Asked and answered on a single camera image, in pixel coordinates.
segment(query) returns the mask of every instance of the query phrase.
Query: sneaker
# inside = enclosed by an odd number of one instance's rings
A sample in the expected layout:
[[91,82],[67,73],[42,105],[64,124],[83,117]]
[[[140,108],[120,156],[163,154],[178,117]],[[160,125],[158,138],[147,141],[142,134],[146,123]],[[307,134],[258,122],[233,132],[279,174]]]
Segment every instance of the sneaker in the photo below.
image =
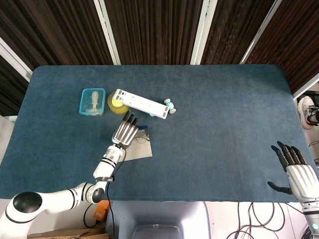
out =
[[301,125],[305,129],[311,129],[314,126],[318,126],[318,122],[310,120],[311,116],[314,116],[318,112],[318,108],[315,107],[314,102],[309,96],[303,97],[298,104],[298,112],[300,114]]

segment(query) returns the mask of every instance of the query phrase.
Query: robotic arm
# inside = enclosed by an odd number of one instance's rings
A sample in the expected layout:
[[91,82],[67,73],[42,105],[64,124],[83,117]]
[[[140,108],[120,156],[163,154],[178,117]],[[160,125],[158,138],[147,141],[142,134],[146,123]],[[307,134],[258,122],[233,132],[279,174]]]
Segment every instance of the robotic arm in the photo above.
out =
[[319,181],[313,168],[307,165],[304,156],[295,147],[289,147],[277,142],[271,148],[277,154],[279,161],[288,176],[289,188],[278,187],[273,182],[268,185],[282,193],[293,194],[301,203],[303,213],[315,239],[319,239]]
[[134,114],[127,112],[112,137],[109,146],[93,173],[95,184],[81,183],[75,188],[54,192],[23,192],[8,204],[0,218],[0,239],[26,239],[34,219],[41,212],[56,214],[76,208],[81,201],[98,203],[103,199],[108,183],[113,181],[113,171],[123,155],[122,148],[132,143],[138,128]]

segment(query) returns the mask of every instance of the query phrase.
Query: clear plastic box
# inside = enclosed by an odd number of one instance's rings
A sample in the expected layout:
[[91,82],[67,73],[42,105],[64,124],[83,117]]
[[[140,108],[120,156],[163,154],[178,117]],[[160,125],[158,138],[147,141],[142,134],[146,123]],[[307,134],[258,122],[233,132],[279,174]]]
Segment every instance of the clear plastic box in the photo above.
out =
[[86,88],[82,91],[79,114],[101,116],[104,112],[105,90],[103,88]]

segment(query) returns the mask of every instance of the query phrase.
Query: blue tablecloth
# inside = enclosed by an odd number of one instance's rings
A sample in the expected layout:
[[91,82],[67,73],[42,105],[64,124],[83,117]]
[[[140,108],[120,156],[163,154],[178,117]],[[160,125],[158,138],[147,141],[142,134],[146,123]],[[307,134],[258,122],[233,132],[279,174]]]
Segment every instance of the blue tablecloth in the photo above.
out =
[[166,119],[133,110],[148,125],[153,157],[125,162],[111,200],[287,202],[270,146],[299,148],[314,166],[283,71],[274,65],[41,66],[32,75],[5,157],[0,197],[94,182],[93,171],[123,116],[78,114],[84,88],[162,102]]

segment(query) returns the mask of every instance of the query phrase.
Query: cardboard piece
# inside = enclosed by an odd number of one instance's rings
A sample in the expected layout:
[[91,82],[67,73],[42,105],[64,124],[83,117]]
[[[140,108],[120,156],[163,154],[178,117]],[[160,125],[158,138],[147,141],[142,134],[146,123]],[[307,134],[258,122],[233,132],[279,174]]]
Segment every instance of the cardboard piece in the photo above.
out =
[[28,239],[109,239],[104,228],[55,230],[28,235]]

